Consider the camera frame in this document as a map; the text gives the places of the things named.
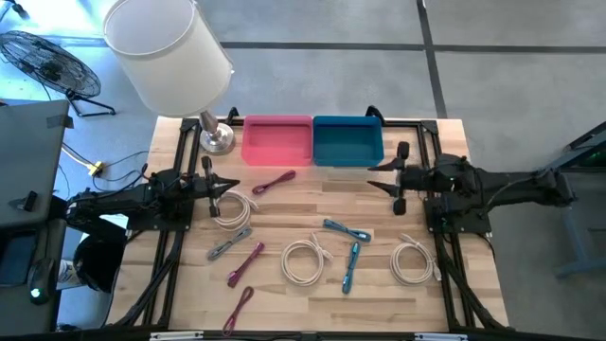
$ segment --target coiled cable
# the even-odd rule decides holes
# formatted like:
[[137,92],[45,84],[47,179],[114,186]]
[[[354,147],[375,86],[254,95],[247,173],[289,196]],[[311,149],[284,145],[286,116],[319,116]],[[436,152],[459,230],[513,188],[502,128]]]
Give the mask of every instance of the coiled cable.
[[237,192],[235,190],[229,190],[224,195],[219,198],[217,201],[217,205],[219,202],[225,198],[232,198],[239,201],[242,205],[242,212],[235,218],[224,219],[221,217],[214,218],[213,220],[217,225],[225,230],[225,231],[238,231],[239,229],[247,226],[250,223],[250,214],[251,211],[257,211],[258,205],[251,199],[249,199],[246,195]]
[[[318,258],[318,269],[310,278],[301,278],[295,275],[288,264],[288,258],[290,257],[291,253],[300,248],[310,248]],[[312,233],[312,239],[310,241],[293,242],[286,246],[284,251],[282,251],[282,272],[292,284],[296,284],[298,286],[310,286],[320,279],[320,275],[322,275],[322,270],[324,269],[324,258],[327,260],[332,260],[332,254],[320,246],[315,234]]]
[[[432,275],[437,280],[442,280],[442,275],[437,267],[436,260],[427,247],[403,233],[400,235],[400,239],[404,242],[394,249],[389,262],[389,269],[399,283],[403,285],[419,285],[429,280]],[[409,278],[403,274],[400,269],[400,253],[406,248],[417,250],[425,258],[425,272],[418,278]]]

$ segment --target concrete floor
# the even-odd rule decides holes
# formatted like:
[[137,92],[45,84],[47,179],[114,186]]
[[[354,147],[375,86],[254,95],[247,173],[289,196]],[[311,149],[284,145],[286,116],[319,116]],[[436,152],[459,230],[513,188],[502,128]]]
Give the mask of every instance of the concrete floor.
[[[55,10],[78,20],[45,19],[23,28],[9,13],[0,32],[95,38],[112,1],[57,0],[28,6],[32,20]],[[204,0],[207,19],[225,42],[422,44],[415,0]],[[426,0],[434,44],[605,46],[606,3],[599,0]],[[102,82],[98,100],[116,117],[76,118],[66,142],[88,158],[117,160],[146,150],[155,117],[144,107],[107,47],[71,46]],[[437,117],[424,51],[229,49],[236,73],[216,112],[359,115],[369,104],[388,117]],[[463,119],[476,166],[532,170],[604,120],[606,54],[437,52],[448,117]],[[39,84],[0,64],[0,98],[45,100]],[[138,168],[145,155],[110,170]],[[62,158],[72,194],[91,186],[86,171]],[[583,187],[585,178],[575,179]],[[591,181],[603,181],[592,178]],[[122,183],[102,184],[116,188]],[[57,189],[64,194],[61,176]],[[588,192],[585,198],[594,198]],[[584,202],[592,203],[593,199]],[[601,224],[599,207],[591,215]],[[572,260],[559,211],[519,205],[491,215],[497,269],[512,327],[525,332],[604,338],[606,274],[557,280],[553,269]],[[64,254],[80,239],[70,231]],[[108,297],[87,288],[63,292],[60,321],[96,327]]]

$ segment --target pink bin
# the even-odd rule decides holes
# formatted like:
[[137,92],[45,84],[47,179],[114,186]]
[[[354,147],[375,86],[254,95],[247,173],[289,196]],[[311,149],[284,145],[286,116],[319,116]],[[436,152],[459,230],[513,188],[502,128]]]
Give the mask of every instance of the pink bin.
[[309,166],[312,163],[312,118],[246,117],[242,158],[251,166]]

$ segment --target lamp base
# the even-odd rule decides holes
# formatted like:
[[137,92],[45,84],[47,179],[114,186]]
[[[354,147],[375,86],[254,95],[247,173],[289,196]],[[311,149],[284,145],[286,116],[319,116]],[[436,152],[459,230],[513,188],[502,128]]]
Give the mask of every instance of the lamp base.
[[215,133],[202,130],[200,132],[200,146],[211,155],[230,153],[236,146],[234,131],[224,123],[217,125]]

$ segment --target wooden workbench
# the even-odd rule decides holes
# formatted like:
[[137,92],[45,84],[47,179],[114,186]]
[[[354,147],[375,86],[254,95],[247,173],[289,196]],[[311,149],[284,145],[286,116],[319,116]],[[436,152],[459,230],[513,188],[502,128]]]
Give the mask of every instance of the wooden workbench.
[[[438,120],[444,153],[469,155],[462,122]],[[173,164],[180,119],[159,118],[150,147],[148,172],[169,169]],[[240,179],[235,190],[251,194],[252,187],[273,180],[290,168],[248,167],[241,159],[241,128],[235,128],[238,144],[229,155],[212,156],[215,172]],[[412,129],[383,129],[385,160],[391,160],[398,142],[410,142],[408,164],[420,164],[417,136]],[[427,139],[431,151],[431,141]],[[185,153],[184,170],[187,167]],[[433,238],[427,233],[422,210],[422,195],[406,192],[407,213],[394,216],[391,199],[366,180],[393,182],[390,172],[370,172],[351,168],[295,168],[296,178],[254,197],[260,207],[252,215],[252,236],[234,245],[215,261],[206,260],[206,252],[230,233],[220,230],[208,216],[207,200],[196,202],[191,230],[186,239],[179,267],[170,328],[174,330],[220,330],[234,310],[242,290],[255,288],[255,295],[244,306],[236,330],[248,331],[338,331],[338,332],[443,332],[447,331],[444,303],[439,283],[433,278],[418,287],[399,285],[389,271],[389,258],[401,243],[404,232],[435,252]],[[200,162],[197,172],[202,173]],[[237,204],[221,205],[224,217],[233,216]],[[341,293],[351,239],[322,228],[325,218],[372,234],[372,242],[363,244],[354,272],[351,293]],[[324,273],[312,287],[301,288],[288,282],[280,271],[280,253],[291,242],[308,239],[315,232],[321,245],[334,256],[325,264]],[[145,232],[131,242],[124,253],[114,300],[108,318],[112,323],[127,313],[150,280],[157,232]],[[227,275],[249,256],[257,242],[265,251],[253,262],[235,289],[227,287]],[[461,247],[468,282],[480,300],[501,323],[507,324],[503,298],[490,249],[474,235],[461,235]],[[297,274],[307,276],[315,270],[312,251],[297,251],[291,258]],[[404,272],[418,275],[424,261],[415,251],[401,256]],[[159,291],[154,320],[164,300]],[[454,291],[455,304],[462,320],[460,296]]]

